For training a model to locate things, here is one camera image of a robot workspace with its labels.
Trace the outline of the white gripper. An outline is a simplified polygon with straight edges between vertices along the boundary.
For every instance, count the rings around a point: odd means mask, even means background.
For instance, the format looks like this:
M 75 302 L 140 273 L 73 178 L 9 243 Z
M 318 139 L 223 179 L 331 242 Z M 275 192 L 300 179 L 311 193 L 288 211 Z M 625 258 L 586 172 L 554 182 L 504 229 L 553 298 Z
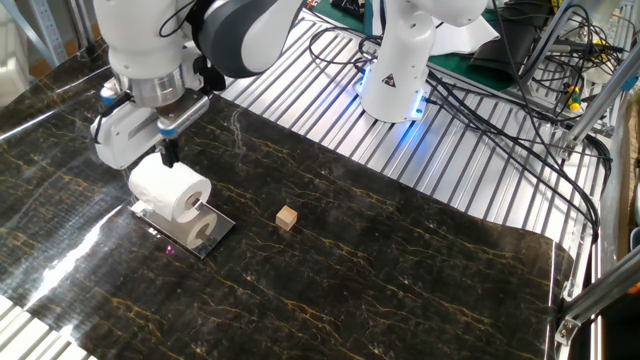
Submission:
M 198 50 L 185 47 L 180 66 L 164 78 L 116 75 L 105 83 L 101 94 L 113 94 L 91 126 L 99 159 L 122 170 L 155 149 L 164 166 L 178 163 L 180 135 L 206 112 L 205 65 Z

